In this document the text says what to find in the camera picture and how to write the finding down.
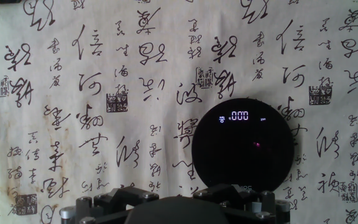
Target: digital display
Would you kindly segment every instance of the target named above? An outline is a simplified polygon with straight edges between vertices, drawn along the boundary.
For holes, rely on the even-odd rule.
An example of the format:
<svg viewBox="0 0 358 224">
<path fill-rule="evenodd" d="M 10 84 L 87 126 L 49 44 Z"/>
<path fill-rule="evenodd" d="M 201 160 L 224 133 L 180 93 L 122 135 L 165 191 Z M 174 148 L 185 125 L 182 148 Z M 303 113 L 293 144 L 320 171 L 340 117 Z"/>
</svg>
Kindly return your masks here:
<svg viewBox="0 0 358 224">
<path fill-rule="evenodd" d="M 233 99 L 216 105 L 200 119 L 191 153 L 208 187 L 223 183 L 274 191 L 290 171 L 293 136 L 271 106 L 248 98 Z"/>
</svg>

